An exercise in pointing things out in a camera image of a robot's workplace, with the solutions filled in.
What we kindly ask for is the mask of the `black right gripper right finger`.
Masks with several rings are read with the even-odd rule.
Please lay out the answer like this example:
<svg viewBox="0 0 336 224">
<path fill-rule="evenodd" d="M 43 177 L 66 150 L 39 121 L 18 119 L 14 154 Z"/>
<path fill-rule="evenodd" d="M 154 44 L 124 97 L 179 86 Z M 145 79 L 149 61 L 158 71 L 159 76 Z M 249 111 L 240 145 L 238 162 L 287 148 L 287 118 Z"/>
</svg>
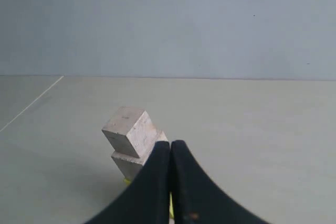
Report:
<svg viewBox="0 0 336 224">
<path fill-rule="evenodd" d="M 171 145 L 171 191 L 175 223 L 266 223 L 222 191 L 183 140 Z"/>
</svg>

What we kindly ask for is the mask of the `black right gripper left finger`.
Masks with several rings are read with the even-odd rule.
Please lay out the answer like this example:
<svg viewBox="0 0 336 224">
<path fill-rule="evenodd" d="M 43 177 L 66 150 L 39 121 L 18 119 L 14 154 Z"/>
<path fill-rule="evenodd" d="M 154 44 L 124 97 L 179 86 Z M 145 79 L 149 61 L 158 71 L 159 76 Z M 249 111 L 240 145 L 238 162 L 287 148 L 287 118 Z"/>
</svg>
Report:
<svg viewBox="0 0 336 224">
<path fill-rule="evenodd" d="M 156 142 L 131 184 L 87 223 L 169 223 L 169 164 L 169 142 Z"/>
</svg>

